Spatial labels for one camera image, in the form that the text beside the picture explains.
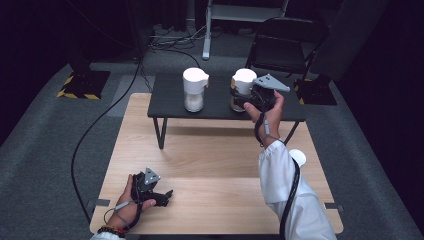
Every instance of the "vr controller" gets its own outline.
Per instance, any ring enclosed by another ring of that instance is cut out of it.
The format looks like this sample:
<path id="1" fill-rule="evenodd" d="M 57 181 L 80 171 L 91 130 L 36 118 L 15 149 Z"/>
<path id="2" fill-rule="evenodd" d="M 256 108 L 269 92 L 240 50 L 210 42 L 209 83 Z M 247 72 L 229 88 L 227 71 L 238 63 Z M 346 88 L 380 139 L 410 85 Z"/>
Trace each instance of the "vr controller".
<path id="1" fill-rule="evenodd" d="M 173 190 L 165 194 L 155 193 L 153 189 L 160 180 L 160 176 L 154 173 L 150 168 L 146 168 L 146 173 L 140 172 L 133 176 L 133 185 L 131 188 L 131 198 L 137 203 L 148 199 L 156 200 L 156 207 L 166 207 L 169 198 L 172 197 Z"/>
<path id="2" fill-rule="evenodd" d="M 274 90 L 289 92 L 290 88 L 270 74 L 267 74 L 253 80 L 253 86 L 249 95 L 239 93 L 237 86 L 230 89 L 230 94 L 234 97 L 234 104 L 240 108 L 244 108 L 244 103 L 249 102 L 258 110 L 266 112 L 275 105 Z"/>

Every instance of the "black cable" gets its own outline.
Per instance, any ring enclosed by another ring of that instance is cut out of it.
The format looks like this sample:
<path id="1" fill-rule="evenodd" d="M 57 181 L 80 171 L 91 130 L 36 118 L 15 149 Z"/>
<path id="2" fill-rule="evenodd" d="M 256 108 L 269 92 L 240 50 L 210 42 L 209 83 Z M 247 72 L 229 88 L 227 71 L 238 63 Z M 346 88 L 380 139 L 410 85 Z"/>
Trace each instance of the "black cable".
<path id="1" fill-rule="evenodd" d="M 286 206 L 284 207 L 284 211 L 283 211 L 283 215 L 281 216 L 281 222 L 280 222 L 280 238 L 282 240 L 285 240 L 285 232 L 286 232 L 286 222 L 287 222 L 287 218 L 289 216 L 289 212 L 291 209 L 291 206 L 293 204 L 294 201 L 294 197 L 296 196 L 296 191 L 297 191 L 297 186 L 299 185 L 299 179 L 300 179 L 300 168 L 299 165 L 297 164 L 296 160 L 293 160 L 294 163 L 294 167 L 295 167 L 295 174 L 294 174 L 294 179 L 293 179 L 293 184 L 292 187 L 290 189 L 290 194 L 289 194 L 289 199 L 287 200 Z"/>
<path id="2" fill-rule="evenodd" d="M 138 70 L 139 70 L 139 68 L 140 68 L 140 66 L 141 66 L 141 62 L 142 61 L 140 61 L 139 63 L 138 63 L 138 65 L 137 65 L 137 70 L 135 71 L 135 73 L 134 73 L 134 78 L 133 78 L 133 80 L 132 80 L 132 82 L 131 82 L 131 84 L 130 84 L 130 86 L 128 87 L 128 89 L 125 91 L 125 93 L 114 103 L 114 104 L 112 104 L 108 109 L 106 109 L 106 111 L 104 111 L 91 125 L 90 125 L 90 127 L 84 132 L 84 134 L 81 136 L 81 138 L 80 138 L 80 140 L 78 141 L 78 144 L 77 144 L 77 146 L 75 147 L 75 149 L 74 149 L 74 154 L 72 155 L 72 161 L 71 161 L 71 178 L 72 178 L 72 184 L 73 184 L 73 186 L 74 186 L 74 190 L 75 190 L 75 193 L 77 194 L 77 197 L 78 197 L 78 201 L 79 201 L 79 203 L 80 203 L 80 205 L 81 205 L 81 208 L 82 208 L 82 210 L 83 210 L 83 212 L 84 212 L 84 215 L 85 215 L 85 217 L 86 217 L 86 219 L 87 219 L 87 222 L 88 222 L 88 224 L 90 224 L 90 222 L 91 222 L 91 219 L 90 219 L 90 216 L 88 215 L 88 212 L 87 212 L 87 209 L 85 208 L 85 206 L 84 206 L 84 203 L 83 203 L 83 201 L 82 201 L 82 198 L 81 198 L 81 195 L 80 195 L 80 193 L 79 193 L 79 190 L 78 190 L 78 187 L 77 187 L 77 183 L 76 183 L 76 181 L 75 181 L 75 175 L 74 175 L 74 165 L 75 165 L 75 158 L 76 158 L 76 155 L 77 155 L 77 152 L 78 152 L 78 149 L 79 149 L 79 147 L 80 147 L 80 145 L 81 145 L 81 143 L 82 143 L 82 141 L 84 140 L 84 138 L 87 136 L 87 134 L 88 134 L 88 132 L 90 132 L 90 130 L 94 127 L 94 125 L 96 125 L 96 123 L 106 114 L 106 113 L 108 113 L 113 107 L 115 107 L 116 106 L 116 104 L 118 104 L 126 95 L 127 95 L 127 93 L 130 91 L 130 89 L 131 89 L 131 87 L 132 87 L 132 85 L 134 84 L 134 82 L 135 82 L 135 79 L 136 79 L 136 77 L 137 77 L 137 73 L 138 73 Z"/>
<path id="3" fill-rule="evenodd" d="M 187 56 L 191 57 L 191 58 L 192 58 L 192 59 L 196 62 L 196 64 L 197 64 L 197 67 L 198 67 L 198 68 L 202 69 L 202 68 L 200 67 L 199 62 L 198 62 L 198 61 L 197 61 L 197 60 L 196 60 L 193 56 L 191 56 L 191 55 L 190 55 L 190 54 L 188 54 L 188 53 L 181 52 L 181 51 L 177 51 L 177 50 L 171 50 L 171 49 L 161 49 L 161 48 L 158 48 L 158 49 L 153 49 L 153 48 L 152 48 L 152 50 L 153 50 L 153 51 L 161 50 L 161 51 L 177 52 L 177 53 L 185 54 L 185 55 L 187 55 Z"/>
<path id="4" fill-rule="evenodd" d="M 138 203 L 136 203 L 136 202 L 134 202 L 134 201 L 128 201 L 128 204 L 127 204 L 127 205 L 125 205 L 125 206 L 123 206 L 123 207 L 126 207 L 126 206 L 130 205 L 131 203 L 138 204 Z M 128 229 L 130 229 L 128 222 L 127 222 L 127 221 L 126 221 L 123 217 L 121 217 L 121 215 L 119 215 L 119 213 L 118 213 L 118 211 L 119 211 L 121 208 L 117 209 L 117 206 L 116 206 L 116 207 L 114 207 L 114 208 L 111 208 L 111 209 L 107 210 L 107 211 L 105 212 L 105 214 L 103 214 L 103 221 L 104 221 L 104 223 L 105 223 L 105 224 L 107 224 L 106 215 L 107 215 L 109 212 L 113 211 L 113 214 L 116 214 L 116 216 L 117 216 L 119 219 L 121 219 L 121 221 L 122 221 L 123 223 L 125 223 L 125 225 L 127 226 L 127 228 L 128 228 Z"/>
<path id="5" fill-rule="evenodd" d="M 194 42 L 199 38 L 199 36 L 204 36 L 204 28 L 206 27 L 203 26 L 200 30 L 196 31 L 194 34 L 191 34 L 190 31 L 187 28 L 187 33 L 188 36 L 185 37 L 165 37 L 165 35 L 173 32 L 169 31 L 167 33 L 164 33 L 162 35 L 160 35 L 159 37 L 157 36 L 158 34 L 156 34 L 156 30 L 155 30 L 155 34 L 154 36 L 151 37 L 158 37 L 158 39 L 154 39 L 152 40 L 150 46 L 151 47 L 157 47 L 157 48 L 161 48 L 161 49 L 169 49 L 169 48 L 175 48 L 175 49 L 191 49 L 194 48 L 196 45 L 194 44 Z M 162 38 L 173 38 L 172 40 L 166 40 L 166 41 L 160 41 Z"/>
<path id="6" fill-rule="evenodd" d="M 287 134 L 286 140 L 284 140 L 284 145 L 287 145 L 287 143 L 290 141 L 291 137 L 293 137 L 294 131 L 296 130 L 297 126 L 299 125 L 299 122 L 295 122 L 294 126 L 290 130 L 289 134 Z"/>
<path id="7" fill-rule="evenodd" d="M 140 75 L 141 75 L 142 78 L 144 78 L 144 84 L 149 89 L 149 93 L 152 93 L 153 92 L 153 88 L 150 86 L 149 79 L 147 79 L 147 76 L 146 76 L 146 74 L 143 71 L 143 69 L 144 69 L 143 64 L 141 64 L 141 66 L 142 66 L 142 68 L 141 68 Z"/>
<path id="8" fill-rule="evenodd" d="M 253 132 L 255 133 L 256 140 L 258 140 L 261 147 L 264 146 L 264 143 L 263 143 L 262 139 L 259 137 L 259 127 L 264 122 L 264 118 L 265 118 L 265 114 L 264 114 L 264 112 L 261 112 L 261 115 L 259 115 L 259 118 L 255 123 L 255 128 L 253 129 Z"/>

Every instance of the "wrist strap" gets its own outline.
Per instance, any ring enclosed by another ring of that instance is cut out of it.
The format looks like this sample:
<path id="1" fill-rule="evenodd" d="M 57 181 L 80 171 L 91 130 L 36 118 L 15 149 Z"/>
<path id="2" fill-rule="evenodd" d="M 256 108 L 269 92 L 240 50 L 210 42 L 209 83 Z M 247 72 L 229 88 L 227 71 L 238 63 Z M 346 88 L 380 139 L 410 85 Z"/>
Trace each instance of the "wrist strap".
<path id="1" fill-rule="evenodd" d="M 132 221 L 132 223 L 130 223 L 130 225 L 127 225 L 124 228 L 124 230 L 126 230 L 126 231 L 129 231 L 131 228 L 133 228 L 138 223 L 138 220 L 140 220 L 143 202 L 137 201 L 136 203 L 137 203 L 137 214 L 135 215 L 134 221 Z"/>
<path id="2" fill-rule="evenodd" d="M 265 117 L 265 114 L 263 112 L 261 112 L 261 115 L 259 116 L 258 121 L 256 121 L 255 128 L 254 128 L 254 133 L 255 133 L 256 140 L 258 140 L 258 142 L 261 144 L 261 147 L 263 147 L 264 144 L 262 142 L 262 139 L 259 137 L 259 127 L 264 122 L 264 117 Z"/>

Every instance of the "white lab coat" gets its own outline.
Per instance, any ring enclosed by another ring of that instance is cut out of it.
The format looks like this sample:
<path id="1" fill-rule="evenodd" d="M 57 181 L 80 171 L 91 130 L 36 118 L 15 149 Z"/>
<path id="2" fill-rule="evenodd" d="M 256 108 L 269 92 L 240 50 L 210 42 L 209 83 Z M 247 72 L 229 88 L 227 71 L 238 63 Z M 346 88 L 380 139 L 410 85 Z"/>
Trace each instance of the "white lab coat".
<path id="1" fill-rule="evenodd" d="M 281 221 L 295 174 L 289 151 L 274 141 L 259 155 L 259 176 L 265 203 Z M 286 222 L 287 240 L 336 239 L 317 195 L 300 176 L 296 196 Z"/>
<path id="2" fill-rule="evenodd" d="M 120 238 L 118 235 L 112 233 L 102 232 L 94 234 L 90 240 L 125 240 L 125 238 Z"/>

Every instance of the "gray mat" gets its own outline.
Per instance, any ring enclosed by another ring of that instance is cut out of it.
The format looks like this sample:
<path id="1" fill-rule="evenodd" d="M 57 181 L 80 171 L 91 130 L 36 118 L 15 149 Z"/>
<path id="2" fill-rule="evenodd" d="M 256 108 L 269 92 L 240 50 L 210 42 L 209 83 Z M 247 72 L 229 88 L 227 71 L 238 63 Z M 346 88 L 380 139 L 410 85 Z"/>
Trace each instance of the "gray mat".
<path id="1" fill-rule="evenodd" d="M 113 97 L 111 106 L 120 99 L 133 81 L 134 76 L 131 75 L 123 75 L 121 77 L 121 81 L 119 82 L 118 89 L 116 90 L 115 96 Z M 155 84 L 154 76 L 146 76 L 147 80 L 142 78 L 141 76 L 137 76 L 131 88 L 128 90 L 128 93 L 119 101 L 109 112 L 107 116 L 109 117 L 124 117 L 125 110 L 128 105 L 128 101 L 133 93 L 148 93 L 150 92 L 148 85 L 153 88 Z"/>

